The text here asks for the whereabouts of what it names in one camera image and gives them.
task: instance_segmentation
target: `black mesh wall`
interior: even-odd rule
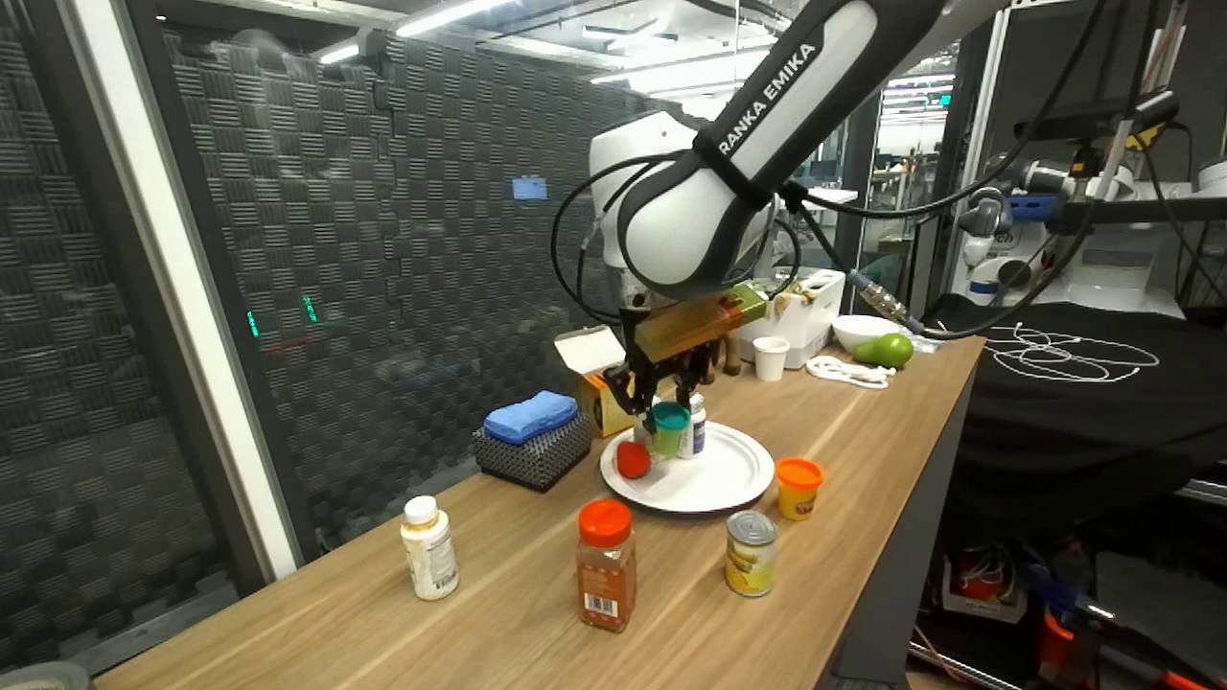
[[[639,99],[429,43],[331,73],[259,32],[170,48],[274,389],[266,430],[321,546],[464,469],[490,408],[573,391],[549,219],[590,135]],[[549,198],[514,198],[514,178]]]
[[[0,8],[0,669],[215,586],[225,555]]]

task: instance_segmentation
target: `ceiling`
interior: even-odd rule
[[[464,0],[164,0],[161,8],[174,21],[202,14],[206,8],[274,14],[276,23],[321,27],[317,43],[347,48],[458,3]],[[804,0],[512,0],[436,27],[429,43],[551,63],[659,99],[724,99],[803,3]],[[956,73],[949,48],[1006,3],[1009,0],[949,0],[941,27],[905,67],[914,69],[928,59],[928,73]],[[708,77],[708,87],[634,82],[652,69],[659,77],[665,67],[693,67]]]

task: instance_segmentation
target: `red lid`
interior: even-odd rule
[[[619,497],[596,497],[581,509],[581,540],[596,549],[619,549],[628,538],[628,508]]]

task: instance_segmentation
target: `white cup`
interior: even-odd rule
[[[781,379],[781,359],[789,358],[789,338],[757,338],[757,375]]]

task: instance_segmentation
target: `wooden table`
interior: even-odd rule
[[[412,595],[395,520],[117,669],[122,685],[813,685],[901,683],[905,639],[964,430],[979,342],[915,358],[891,391],[789,374],[716,379],[708,417],[827,486],[781,527],[780,582],[721,579],[724,515],[637,515],[639,606],[625,632],[575,619],[575,509],[606,495],[587,458],[549,495],[472,474],[443,495],[460,589]]]

